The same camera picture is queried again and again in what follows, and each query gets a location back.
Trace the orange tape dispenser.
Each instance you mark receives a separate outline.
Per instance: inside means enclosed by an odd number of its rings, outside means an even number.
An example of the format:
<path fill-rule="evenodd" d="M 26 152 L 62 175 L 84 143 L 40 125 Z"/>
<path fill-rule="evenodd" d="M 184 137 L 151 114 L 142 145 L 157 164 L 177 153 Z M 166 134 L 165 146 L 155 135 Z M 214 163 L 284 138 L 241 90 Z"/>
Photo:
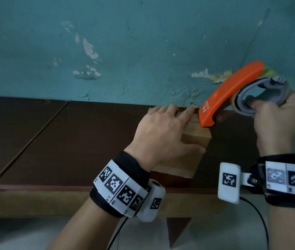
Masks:
<path fill-rule="evenodd" d="M 274 70 L 264 65 L 261 60 L 250 62 L 233 73 L 200 107 L 198 115 L 201 127 L 210 128 L 216 124 L 217 115 L 228 106 L 231 106 L 231 96 L 233 96 L 242 85 L 250 83 L 257 78 L 277 75 L 278 74 Z"/>

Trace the clear packing tape roll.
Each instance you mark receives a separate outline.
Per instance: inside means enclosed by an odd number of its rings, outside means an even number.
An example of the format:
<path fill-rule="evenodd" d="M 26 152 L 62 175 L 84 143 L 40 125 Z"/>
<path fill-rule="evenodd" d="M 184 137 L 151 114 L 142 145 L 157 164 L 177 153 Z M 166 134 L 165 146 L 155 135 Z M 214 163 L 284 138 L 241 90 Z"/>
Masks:
<path fill-rule="evenodd" d="M 231 96 L 231 106 L 233 110 L 241 115 L 254 117 L 256 110 L 249 106 L 247 96 L 254 88 L 263 89 L 262 93 L 254 97 L 254 100 L 270 101 L 277 105 L 282 105 L 290 93 L 289 83 L 281 76 L 267 76 L 242 85 L 236 93 Z"/>

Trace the person's left hand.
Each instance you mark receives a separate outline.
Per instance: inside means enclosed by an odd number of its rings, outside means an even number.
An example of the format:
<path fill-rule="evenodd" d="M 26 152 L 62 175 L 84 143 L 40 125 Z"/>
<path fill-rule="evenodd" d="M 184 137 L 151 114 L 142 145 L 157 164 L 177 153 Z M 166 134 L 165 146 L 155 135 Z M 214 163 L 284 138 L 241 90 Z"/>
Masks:
<path fill-rule="evenodd" d="M 167 118 L 167 108 L 162 106 L 160 113 L 148 112 L 139 122 L 133 141 L 124 149 L 148 172 L 159 163 L 181 157 L 182 134 L 195 111 L 191 105 L 179 117 Z"/>

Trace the person's right hand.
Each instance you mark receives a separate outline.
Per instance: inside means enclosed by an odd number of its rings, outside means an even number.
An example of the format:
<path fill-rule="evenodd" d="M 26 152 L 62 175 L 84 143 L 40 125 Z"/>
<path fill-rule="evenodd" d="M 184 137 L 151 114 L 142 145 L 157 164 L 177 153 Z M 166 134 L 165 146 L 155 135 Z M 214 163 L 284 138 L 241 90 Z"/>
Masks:
<path fill-rule="evenodd" d="M 295 142 L 295 92 L 290 92 L 283 105 L 268 102 L 254 116 L 259 155 L 291 154 Z"/>

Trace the wooden table leg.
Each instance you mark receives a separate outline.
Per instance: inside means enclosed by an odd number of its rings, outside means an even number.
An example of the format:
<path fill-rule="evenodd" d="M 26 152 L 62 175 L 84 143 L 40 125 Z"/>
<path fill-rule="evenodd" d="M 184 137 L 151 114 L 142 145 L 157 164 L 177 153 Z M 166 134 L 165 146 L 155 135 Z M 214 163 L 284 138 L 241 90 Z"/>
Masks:
<path fill-rule="evenodd" d="M 192 218 L 189 217 L 166 218 L 168 241 L 171 249 L 176 245 L 177 240 L 180 238 L 191 220 Z"/>

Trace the person's right forearm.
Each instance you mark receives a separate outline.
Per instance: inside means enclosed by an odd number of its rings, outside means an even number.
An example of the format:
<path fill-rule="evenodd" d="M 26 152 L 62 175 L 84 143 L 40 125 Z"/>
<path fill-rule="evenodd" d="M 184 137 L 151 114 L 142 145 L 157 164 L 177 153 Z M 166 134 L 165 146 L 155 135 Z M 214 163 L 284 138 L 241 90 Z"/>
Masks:
<path fill-rule="evenodd" d="M 295 208 L 269 205 L 269 250 L 295 250 Z"/>

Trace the brown cardboard box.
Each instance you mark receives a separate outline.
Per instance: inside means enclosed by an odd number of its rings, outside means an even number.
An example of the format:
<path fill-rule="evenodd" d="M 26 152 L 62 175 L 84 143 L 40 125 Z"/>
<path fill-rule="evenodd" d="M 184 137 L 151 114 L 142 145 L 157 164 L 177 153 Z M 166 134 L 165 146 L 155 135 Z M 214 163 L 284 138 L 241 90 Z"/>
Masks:
<path fill-rule="evenodd" d="M 207 148 L 210 140 L 210 130 L 201 127 L 199 115 L 194 113 L 183 131 L 181 141 L 185 144 L 198 144 Z M 202 156 L 203 155 L 199 153 L 183 155 L 157 164 L 152 171 L 192 179 Z"/>

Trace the black marker wristband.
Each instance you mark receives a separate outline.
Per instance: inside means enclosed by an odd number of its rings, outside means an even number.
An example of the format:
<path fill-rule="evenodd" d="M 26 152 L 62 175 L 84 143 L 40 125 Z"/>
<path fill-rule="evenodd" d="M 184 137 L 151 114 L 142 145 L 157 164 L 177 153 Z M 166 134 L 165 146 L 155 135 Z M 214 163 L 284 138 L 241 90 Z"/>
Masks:
<path fill-rule="evenodd" d="M 252 193 L 264 194 L 272 206 L 295 208 L 295 154 L 260 157 L 246 181 Z"/>
<path fill-rule="evenodd" d="M 91 200 L 116 218 L 132 218 L 147 196 L 150 173 L 127 152 L 120 152 L 94 180 Z"/>

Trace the person's left forearm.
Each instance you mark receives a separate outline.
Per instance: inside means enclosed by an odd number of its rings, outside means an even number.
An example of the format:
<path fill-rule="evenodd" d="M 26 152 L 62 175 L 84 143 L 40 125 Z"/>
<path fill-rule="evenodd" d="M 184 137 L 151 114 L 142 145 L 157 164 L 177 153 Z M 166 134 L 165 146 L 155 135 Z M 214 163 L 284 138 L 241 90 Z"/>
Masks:
<path fill-rule="evenodd" d="M 46 250 L 107 250 L 119 221 L 88 198 Z"/>

